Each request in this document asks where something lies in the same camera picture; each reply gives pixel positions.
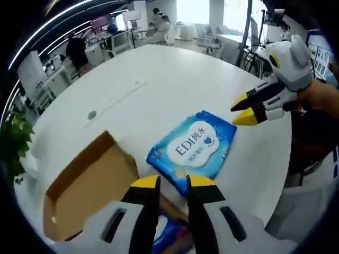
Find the green leaves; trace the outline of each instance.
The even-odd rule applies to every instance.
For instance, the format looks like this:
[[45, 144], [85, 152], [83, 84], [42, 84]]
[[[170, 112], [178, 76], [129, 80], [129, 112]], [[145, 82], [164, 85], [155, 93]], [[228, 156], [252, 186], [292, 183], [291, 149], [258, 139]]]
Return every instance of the green leaves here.
[[12, 113], [0, 129], [0, 160], [5, 162], [8, 179], [20, 184], [20, 174], [25, 170], [19, 159], [25, 157], [29, 150], [33, 128], [23, 113]]

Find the small round hole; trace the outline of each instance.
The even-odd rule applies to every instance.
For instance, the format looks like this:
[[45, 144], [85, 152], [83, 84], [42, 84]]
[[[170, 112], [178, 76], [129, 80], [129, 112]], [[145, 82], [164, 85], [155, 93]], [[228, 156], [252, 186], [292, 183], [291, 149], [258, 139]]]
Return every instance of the small round hole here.
[[87, 119], [92, 120], [93, 118], [95, 118], [95, 116], [96, 116], [96, 111], [93, 110], [88, 114]]

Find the blue package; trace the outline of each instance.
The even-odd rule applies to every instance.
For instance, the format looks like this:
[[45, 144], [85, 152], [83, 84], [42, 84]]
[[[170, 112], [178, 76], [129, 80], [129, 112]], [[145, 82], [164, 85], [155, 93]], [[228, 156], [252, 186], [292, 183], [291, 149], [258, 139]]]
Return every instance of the blue package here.
[[162, 253], [179, 238], [189, 233], [187, 227], [175, 223], [164, 212], [160, 212], [152, 253]]
[[146, 161], [184, 196], [187, 174], [216, 177], [236, 130], [236, 126], [211, 113], [199, 112], [153, 146]]

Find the heart logo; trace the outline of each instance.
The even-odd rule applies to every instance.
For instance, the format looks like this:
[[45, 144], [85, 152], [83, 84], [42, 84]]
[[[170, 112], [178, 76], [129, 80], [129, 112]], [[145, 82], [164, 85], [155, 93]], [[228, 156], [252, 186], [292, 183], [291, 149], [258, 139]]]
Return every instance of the heart logo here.
[[205, 140], [203, 141], [205, 144], [210, 144], [212, 143], [212, 139], [210, 137], [205, 138]]

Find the open cardboard box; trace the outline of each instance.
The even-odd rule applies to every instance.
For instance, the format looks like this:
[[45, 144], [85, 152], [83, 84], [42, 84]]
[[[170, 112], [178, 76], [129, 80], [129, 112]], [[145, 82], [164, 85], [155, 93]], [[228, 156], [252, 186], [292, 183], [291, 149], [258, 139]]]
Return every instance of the open cardboard box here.
[[[90, 143], [46, 191], [43, 231], [52, 240], [66, 240], [82, 230], [84, 221], [113, 200], [121, 200], [137, 180], [137, 166], [107, 132]], [[164, 197], [160, 208], [172, 219], [187, 216]]]

